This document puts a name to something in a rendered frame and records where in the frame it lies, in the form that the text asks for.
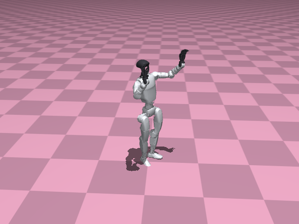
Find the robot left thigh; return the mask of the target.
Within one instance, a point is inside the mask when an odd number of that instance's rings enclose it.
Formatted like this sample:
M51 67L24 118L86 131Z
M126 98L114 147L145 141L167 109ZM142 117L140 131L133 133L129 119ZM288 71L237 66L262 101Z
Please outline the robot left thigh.
M162 110L158 107L155 107L156 110L155 110L155 116L154 116L154 129L152 129L150 132L149 132L149 135L154 138L156 137L160 130L161 130L161 127L162 127L162 122L163 122L163 115L162 115Z

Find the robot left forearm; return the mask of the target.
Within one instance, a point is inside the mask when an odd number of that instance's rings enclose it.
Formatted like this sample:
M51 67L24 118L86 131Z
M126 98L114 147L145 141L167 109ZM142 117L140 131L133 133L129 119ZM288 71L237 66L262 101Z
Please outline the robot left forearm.
M171 71L172 71L173 74L177 74L177 73L178 73L184 66L185 66L184 63L182 63L181 67L179 67L179 64L178 64L178 65L177 65L175 68L173 68Z

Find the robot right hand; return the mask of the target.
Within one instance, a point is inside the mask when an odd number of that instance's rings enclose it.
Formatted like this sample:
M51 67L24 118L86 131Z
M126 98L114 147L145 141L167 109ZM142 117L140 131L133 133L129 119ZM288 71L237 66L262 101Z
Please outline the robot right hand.
M146 74L148 68L145 69L145 66L146 66L146 65L147 65L147 64L145 63L145 64L141 67L142 77L143 77L143 83L144 83L144 84L147 83L147 80L146 80L146 79L148 79L147 74Z

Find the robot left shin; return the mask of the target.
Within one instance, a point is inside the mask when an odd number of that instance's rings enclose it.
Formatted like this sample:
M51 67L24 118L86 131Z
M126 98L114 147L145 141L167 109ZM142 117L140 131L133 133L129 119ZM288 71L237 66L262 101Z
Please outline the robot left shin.
M150 139L149 139L149 141L150 141L150 154L154 154L154 151L155 151L155 148L156 148L156 145L157 145L157 141L158 141L158 136L159 136L159 134L156 137L154 137L154 138L150 137Z

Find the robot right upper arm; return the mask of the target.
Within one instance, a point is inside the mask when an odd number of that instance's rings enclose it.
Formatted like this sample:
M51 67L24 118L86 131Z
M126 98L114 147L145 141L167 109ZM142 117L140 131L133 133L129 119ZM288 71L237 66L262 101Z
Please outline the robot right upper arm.
M133 85L133 93L135 93L135 91L139 88L139 86L141 85L141 83L139 81L136 81ZM134 97L135 99L140 99L142 95L136 94L136 96Z

